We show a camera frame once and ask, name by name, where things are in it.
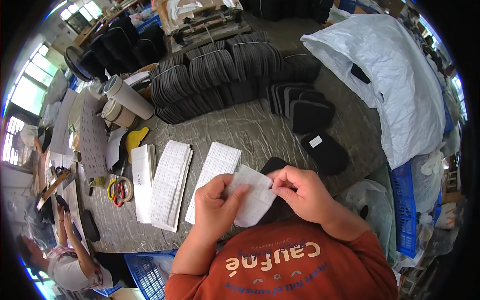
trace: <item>white label sticker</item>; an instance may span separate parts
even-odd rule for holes
[[[320,145],[322,142],[323,142],[322,138],[319,135],[317,135],[317,137],[311,140],[309,143],[310,143],[310,146],[312,146],[312,148],[315,148],[316,146]]]

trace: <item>roll of tape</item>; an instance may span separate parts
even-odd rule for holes
[[[125,184],[125,198],[122,198],[121,195],[119,195],[119,193],[115,193],[115,195],[117,196],[118,200],[119,201],[123,201],[123,202],[128,202],[130,201],[132,198],[133,198],[133,183],[130,179],[126,178],[126,177],[120,177],[117,179],[117,181],[115,182],[115,191],[118,190],[118,186],[119,184],[121,183],[124,183]]]

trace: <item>black hair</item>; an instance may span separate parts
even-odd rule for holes
[[[25,266],[30,269],[32,272],[32,275],[36,276],[38,280],[40,280],[43,283],[43,278],[40,276],[40,267],[38,267],[36,264],[32,262],[32,254],[30,250],[28,249],[27,244],[25,244],[24,239],[22,238],[22,235],[19,234],[16,239],[17,242],[17,249],[18,253],[20,254],[20,257],[25,263]]]

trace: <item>woman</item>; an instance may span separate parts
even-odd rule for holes
[[[315,172],[287,166],[268,177],[272,192],[303,220],[253,227],[216,253],[250,187],[239,186],[224,201],[233,175],[213,178],[195,194],[195,225],[173,261],[167,300],[397,299],[377,237],[333,200]]]
[[[32,274],[40,278],[38,272],[43,271],[61,288],[70,291],[112,288],[120,279],[123,280],[119,284],[122,287],[137,287],[123,256],[97,253],[92,259],[73,233],[70,213],[64,213],[64,208],[58,204],[57,212],[59,243],[46,258],[33,240],[24,235],[17,237],[20,256]],[[68,248],[68,240],[73,249]]]

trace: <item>hand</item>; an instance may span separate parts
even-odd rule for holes
[[[58,218],[59,218],[59,221],[63,221],[64,220],[64,212],[65,212],[65,207],[61,206],[58,202],[57,202],[57,213],[58,213]]]
[[[195,193],[195,225],[192,231],[198,232],[206,242],[216,242],[235,221],[244,196],[250,186],[241,185],[226,200],[220,196],[233,180],[232,174],[218,175]]]
[[[65,231],[67,232],[67,235],[71,235],[73,233],[73,225],[72,225],[72,216],[70,213],[65,213]]]
[[[333,217],[329,212],[334,200],[315,172],[286,166],[267,177],[274,181],[272,192],[283,198],[302,219],[322,224]]]

